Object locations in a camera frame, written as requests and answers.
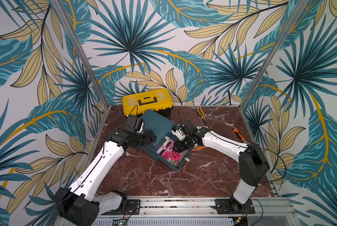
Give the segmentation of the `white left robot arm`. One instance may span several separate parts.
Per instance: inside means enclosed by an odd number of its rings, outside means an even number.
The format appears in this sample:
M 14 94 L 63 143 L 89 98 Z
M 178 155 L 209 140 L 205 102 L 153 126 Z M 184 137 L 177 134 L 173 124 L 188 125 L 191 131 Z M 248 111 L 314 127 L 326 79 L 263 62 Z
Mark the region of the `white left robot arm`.
M 111 131 L 96 158 L 68 188 L 60 188 L 54 198 L 59 216 L 77 226 L 90 226 L 104 213 L 126 213 L 127 197 L 121 192 L 96 196 L 96 192 L 116 161 L 129 148 L 156 141 L 152 130 L 138 131 L 123 126 Z

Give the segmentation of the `teal drawer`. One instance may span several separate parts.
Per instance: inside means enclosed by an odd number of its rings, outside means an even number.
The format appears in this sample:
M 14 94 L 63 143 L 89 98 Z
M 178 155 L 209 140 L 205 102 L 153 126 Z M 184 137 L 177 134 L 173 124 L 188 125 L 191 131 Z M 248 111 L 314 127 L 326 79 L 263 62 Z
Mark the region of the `teal drawer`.
M 175 146 L 176 140 L 166 136 L 162 144 L 158 145 L 156 154 L 160 161 L 168 165 L 173 171 L 178 172 L 185 162 L 189 162 L 192 148 L 181 150 Z

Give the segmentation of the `white pink seed bag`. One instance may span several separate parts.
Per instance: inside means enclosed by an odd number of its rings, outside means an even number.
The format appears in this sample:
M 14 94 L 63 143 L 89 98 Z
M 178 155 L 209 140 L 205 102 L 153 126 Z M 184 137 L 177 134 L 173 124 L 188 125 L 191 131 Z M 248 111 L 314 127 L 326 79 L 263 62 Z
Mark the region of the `white pink seed bag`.
M 175 148 L 173 143 L 168 143 L 160 153 L 161 157 L 176 168 L 178 168 L 179 164 L 185 160 L 187 154 L 189 154 L 188 150 L 179 151 Z

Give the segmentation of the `orange seed bag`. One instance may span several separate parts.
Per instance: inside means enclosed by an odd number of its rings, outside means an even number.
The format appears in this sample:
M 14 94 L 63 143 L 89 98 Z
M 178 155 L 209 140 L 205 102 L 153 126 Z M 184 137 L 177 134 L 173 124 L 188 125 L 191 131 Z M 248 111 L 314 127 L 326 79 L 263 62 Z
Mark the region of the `orange seed bag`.
M 195 147 L 193 149 L 193 151 L 199 151 L 199 150 L 202 150 L 202 149 L 205 149 L 205 148 L 206 148 L 205 146 Z

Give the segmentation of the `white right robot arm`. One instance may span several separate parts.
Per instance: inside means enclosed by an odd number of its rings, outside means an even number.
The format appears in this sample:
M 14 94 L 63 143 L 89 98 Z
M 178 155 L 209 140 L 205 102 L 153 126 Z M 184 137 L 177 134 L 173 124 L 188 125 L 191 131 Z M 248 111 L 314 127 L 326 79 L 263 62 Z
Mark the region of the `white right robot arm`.
M 203 146 L 214 149 L 232 158 L 239 164 L 240 181 L 231 201 L 244 205 L 269 171 L 269 163 L 263 149 L 256 143 L 245 144 L 223 137 L 206 127 L 174 129 L 171 133 L 179 141 L 175 144 L 180 151 Z

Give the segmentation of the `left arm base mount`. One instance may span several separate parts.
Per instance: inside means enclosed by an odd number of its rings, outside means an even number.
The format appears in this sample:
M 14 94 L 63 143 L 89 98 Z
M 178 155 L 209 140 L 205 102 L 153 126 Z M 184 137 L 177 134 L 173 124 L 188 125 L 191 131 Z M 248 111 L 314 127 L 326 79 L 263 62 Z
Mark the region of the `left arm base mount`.
M 109 215 L 138 215 L 140 212 L 140 204 L 141 200 L 139 199 L 124 199 L 120 206 L 115 210 L 104 211 L 102 213 L 103 216 Z

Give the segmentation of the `teal drawer cabinet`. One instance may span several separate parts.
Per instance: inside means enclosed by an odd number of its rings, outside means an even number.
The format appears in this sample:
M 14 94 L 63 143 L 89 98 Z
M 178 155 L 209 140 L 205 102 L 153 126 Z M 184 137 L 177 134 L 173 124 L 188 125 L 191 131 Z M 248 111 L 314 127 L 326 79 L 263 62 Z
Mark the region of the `teal drawer cabinet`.
M 171 132 L 175 123 L 152 110 L 148 110 L 140 118 L 144 120 L 144 130 L 152 130 L 156 136 L 154 143 L 143 146 L 140 150 L 154 161 L 166 162 L 167 160 L 162 156 L 164 150 L 162 152 L 158 151 L 167 141 L 166 137 L 169 137 L 173 141 L 178 140 Z

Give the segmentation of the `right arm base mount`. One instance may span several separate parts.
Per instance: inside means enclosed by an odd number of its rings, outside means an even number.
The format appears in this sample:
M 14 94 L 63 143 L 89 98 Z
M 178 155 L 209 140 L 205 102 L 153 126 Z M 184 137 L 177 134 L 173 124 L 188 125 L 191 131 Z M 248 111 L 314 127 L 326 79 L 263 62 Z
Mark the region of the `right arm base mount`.
M 218 214 L 255 214 L 252 200 L 248 199 L 245 204 L 241 204 L 233 198 L 215 199 L 214 209 Z

